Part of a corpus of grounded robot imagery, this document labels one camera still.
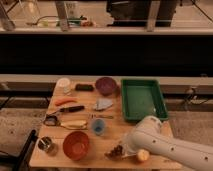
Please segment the white container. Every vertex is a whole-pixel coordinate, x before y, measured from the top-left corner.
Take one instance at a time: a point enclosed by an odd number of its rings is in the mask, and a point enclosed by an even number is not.
[[[68,78],[60,78],[57,81],[57,87],[63,91],[64,94],[67,94],[71,90],[71,82]]]

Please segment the purple bowl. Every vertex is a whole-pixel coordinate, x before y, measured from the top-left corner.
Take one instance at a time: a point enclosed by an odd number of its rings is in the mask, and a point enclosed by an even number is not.
[[[96,89],[104,96],[114,93],[117,89],[117,84],[114,79],[110,77],[101,77],[95,83]]]

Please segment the small bowl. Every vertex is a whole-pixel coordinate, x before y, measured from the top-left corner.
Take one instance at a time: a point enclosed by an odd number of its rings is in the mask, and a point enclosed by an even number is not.
[[[82,131],[74,131],[64,139],[63,150],[70,159],[80,160],[88,153],[89,137]]]
[[[108,96],[118,88],[114,79],[110,77],[101,77],[95,83],[96,89],[104,96]]]

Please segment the blue cup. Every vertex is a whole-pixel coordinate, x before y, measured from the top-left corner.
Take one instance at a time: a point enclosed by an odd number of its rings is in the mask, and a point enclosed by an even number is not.
[[[95,135],[102,135],[105,130],[105,122],[103,119],[94,119],[91,123],[91,129],[95,133]]]

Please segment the glass window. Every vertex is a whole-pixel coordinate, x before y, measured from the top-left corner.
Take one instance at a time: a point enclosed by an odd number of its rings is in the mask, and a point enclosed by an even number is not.
[[[15,30],[157,32],[213,28],[212,0],[1,0],[1,27]]]

